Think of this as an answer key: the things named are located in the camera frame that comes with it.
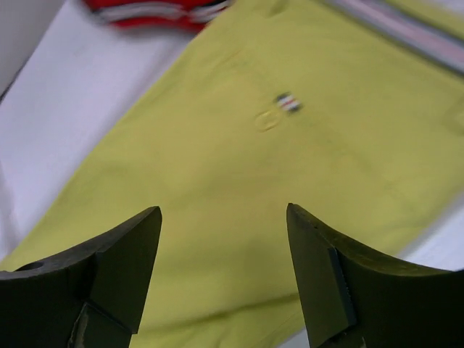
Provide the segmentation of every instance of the red cloth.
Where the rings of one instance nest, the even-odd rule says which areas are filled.
[[[174,25],[200,31],[232,0],[83,0],[104,22],[119,27]]]

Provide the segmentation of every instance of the black plastic part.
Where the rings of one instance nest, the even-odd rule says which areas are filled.
[[[294,204],[287,224],[311,348],[464,347],[464,271],[383,254]]]
[[[138,332],[161,230],[149,208],[46,259],[0,272],[0,346],[127,348]]]

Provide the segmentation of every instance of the yellow shirt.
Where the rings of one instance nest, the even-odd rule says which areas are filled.
[[[395,3],[464,36],[453,14]],[[278,106],[284,92],[299,111]],[[92,151],[2,267],[158,205],[162,236],[131,347],[273,347],[304,325],[286,205],[398,252],[464,187],[463,101],[458,75],[322,1],[238,0]]]

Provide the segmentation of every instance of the white surface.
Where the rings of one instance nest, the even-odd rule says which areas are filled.
[[[72,2],[63,6],[0,104],[5,177],[0,168],[0,259],[190,38],[172,30],[123,35],[97,27]],[[463,205],[458,202],[401,256],[438,268],[464,268]],[[301,332],[281,348],[305,347]]]
[[[0,0],[0,94],[34,52],[64,0]]]

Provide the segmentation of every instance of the button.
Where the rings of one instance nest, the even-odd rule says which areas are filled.
[[[254,120],[254,124],[260,132],[268,131],[276,127],[282,120],[280,112],[266,111],[258,116]]]

